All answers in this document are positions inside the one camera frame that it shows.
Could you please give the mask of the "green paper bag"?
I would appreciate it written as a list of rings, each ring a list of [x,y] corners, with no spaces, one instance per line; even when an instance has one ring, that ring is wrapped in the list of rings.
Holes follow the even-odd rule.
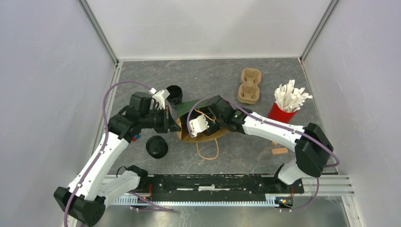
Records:
[[[199,115],[205,115],[209,117],[213,117],[214,115],[207,108],[207,98],[198,99],[193,101],[183,102],[177,105],[176,110],[178,114],[178,118],[176,123],[182,128],[180,132],[177,133],[177,137],[182,142],[191,142],[196,144],[196,149],[198,155],[205,160],[214,160],[219,156],[219,144],[218,139],[223,137],[228,133],[228,129],[223,128],[216,133],[207,136],[204,132],[198,134],[197,137],[192,138],[189,132],[189,121],[195,119]],[[209,141],[214,141],[216,144],[216,155],[214,157],[205,157],[201,154],[199,144],[205,143]]]

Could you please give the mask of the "black coffee cup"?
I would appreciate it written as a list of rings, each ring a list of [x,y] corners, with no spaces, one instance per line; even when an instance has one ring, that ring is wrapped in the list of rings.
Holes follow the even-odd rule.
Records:
[[[173,109],[176,109],[177,105],[182,102],[183,91],[178,85],[170,85],[166,89],[169,92],[169,96],[166,98],[166,100]]]

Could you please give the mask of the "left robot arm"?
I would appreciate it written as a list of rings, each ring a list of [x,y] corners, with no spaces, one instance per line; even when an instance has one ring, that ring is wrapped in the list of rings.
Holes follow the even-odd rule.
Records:
[[[137,166],[130,166],[105,185],[102,182],[117,157],[142,129],[154,129],[157,133],[181,130],[165,105],[169,95],[166,89],[136,92],[128,106],[107,120],[100,144],[78,176],[67,187],[59,186],[53,194],[65,221],[72,217],[92,227],[100,221],[106,208],[125,193],[132,190],[141,193],[148,188],[148,173]]]

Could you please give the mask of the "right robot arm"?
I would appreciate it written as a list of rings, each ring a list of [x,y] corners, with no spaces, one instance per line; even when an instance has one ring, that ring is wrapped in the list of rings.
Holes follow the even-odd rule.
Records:
[[[279,193],[287,192],[302,177],[319,178],[324,169],[329,167],[333,146],[317,124],[291,125],[241,107],[234,109],[221,96],[207,100],[206,107],[216,117],[219,126],[231,132],[277,142],[295,153],[295,158],[284,164],[273,180],[273,187]]]

